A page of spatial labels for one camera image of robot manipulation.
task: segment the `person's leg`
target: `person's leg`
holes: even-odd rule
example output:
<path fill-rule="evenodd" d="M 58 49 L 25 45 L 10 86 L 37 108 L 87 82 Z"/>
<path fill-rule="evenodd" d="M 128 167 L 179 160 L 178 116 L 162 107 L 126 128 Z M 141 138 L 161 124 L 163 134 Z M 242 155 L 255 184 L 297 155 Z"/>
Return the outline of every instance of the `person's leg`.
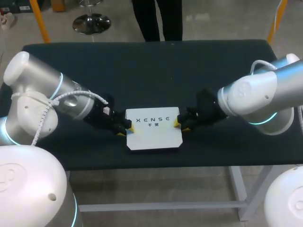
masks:
<path fill-rule="evenodd" d="M 182 0 L 157 0 L 166 41 L 180 41 L 183 35 Z"/>
<path fill-rule="evenodd" d="M 160 41 L 155 0 L 132 0 L 132 2 L 145 41 Z"/>

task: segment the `dark green table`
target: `dark green table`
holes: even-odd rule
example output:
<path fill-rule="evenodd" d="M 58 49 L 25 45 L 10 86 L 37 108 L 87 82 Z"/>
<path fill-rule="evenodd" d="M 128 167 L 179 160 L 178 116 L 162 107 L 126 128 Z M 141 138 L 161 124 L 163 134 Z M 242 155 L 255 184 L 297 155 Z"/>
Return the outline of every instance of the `dark green table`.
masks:
<path fill-rule="evenodd" d="M 248 74 L 256 59 L 276 59 L 266 41 L 175 43 L 57 43 L 28 45 L 30 52 L 95 93 L 116 98 L 116 109 L 195 104 L 203 87 L 219 89 Z M 0 116 L 7 115 L 11 90 L 0 90 Z M 130 154 L 126 138 L 97 131 L 59 114 L 55 132 L 38 146 L 66 170 L 173 166 L 242 166 L 303 163 L 297 115 L 282 135 L 267 136 L 240 118 L 183 135 L 176 153 Z"/>

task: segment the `yellow pole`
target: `yellow pole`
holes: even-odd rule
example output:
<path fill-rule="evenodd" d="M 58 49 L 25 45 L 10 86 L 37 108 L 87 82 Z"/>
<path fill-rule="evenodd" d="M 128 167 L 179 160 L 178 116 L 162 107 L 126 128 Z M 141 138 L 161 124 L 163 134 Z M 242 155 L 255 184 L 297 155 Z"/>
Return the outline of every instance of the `yellow pole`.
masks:
<path fill-rule="evenodd" d="M 278 5 L 277 11 L 276 11 L 276 15 L 275 15 L 275 20 L 271 24 L 270 31 L 269 31 L 269 34 L 267 36 L 267 42 L 269 44 L 271 43 L 271 41 L 272 41 L 272 39 L 274 37 L 274 34 L 279 29 L 279 25 L 280 25 L 282 16 L 284 14 L 286 5 L 287 5 L 287 0 L 281 0 L 280 3 L 279 3 L 279 5 Z"/>
<path fill-rule="evenodd" d="M 30 5 L 32 6 L 34 15 L 36 17 L 36 21 L 39 25 L 43 41 L 45 43 L 49 43 L 51 40 L 48 36 L 48 33 L 47 33 L 47 30 L 46 30 L 46 27 L 45 27 L 45 24 L 44 24 L 44 21 L 43 21 L 43 18 L 42 18 L 42 14 L 41 14 L 39 5 L 37 3 L 37 0 L 30 0 Z"/>

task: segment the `shoe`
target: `shoe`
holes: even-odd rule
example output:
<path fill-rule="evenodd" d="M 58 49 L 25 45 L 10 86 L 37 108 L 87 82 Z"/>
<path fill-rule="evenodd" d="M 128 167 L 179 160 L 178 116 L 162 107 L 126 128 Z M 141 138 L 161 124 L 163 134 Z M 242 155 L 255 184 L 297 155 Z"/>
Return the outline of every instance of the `shoe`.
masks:
<path fill-rule="evenodd" d="M 12 27 L 15 21 L 15 16 L 12 13 L 7 13 L 1 16 L 1 27 L 3 30 L 8 30 Z"/>

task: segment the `gray floor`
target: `gray floor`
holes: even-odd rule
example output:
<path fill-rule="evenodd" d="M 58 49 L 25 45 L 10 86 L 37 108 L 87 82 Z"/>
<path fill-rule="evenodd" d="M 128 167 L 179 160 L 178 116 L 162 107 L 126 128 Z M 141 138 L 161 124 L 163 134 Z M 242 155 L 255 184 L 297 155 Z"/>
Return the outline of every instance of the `gray floor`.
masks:
<path fill-rule="evenodd" d="M 272 46 L 278 57 L 290 52 L 303 57 L 303 2 L 288 2 Z M 278 3 L 279 0 L 184 0 L 184 39 L 265 39 Z M 72 30 L 73 20 L 85 13 L 76 0 L 69 0 L 65 13 L 53 13 L 45 8 L 43 17 L 52 42 L 143 41 L 131 0 L 104 0 L 97 5 L 94 12 L 109 16 L 113 25 L 107 32 L 95 36 L 80 35 Z M 38 25 L 30 13 L 19 14 L 16 25 L 3 36 L 6 48 L 0 65 L 1 74 L 22 46 L 42 43 Z M 242 169 L 249 189 L 260 167 Z M 225 167 L 76 171 L 71 174 L 71 184 L 79 204 L 234 199 Z M 94 212 L 84 213 L 83 218 L 85 227 L 267 226 L 262 207 L 247 223 L 240 223 L 233 209 Z"/>

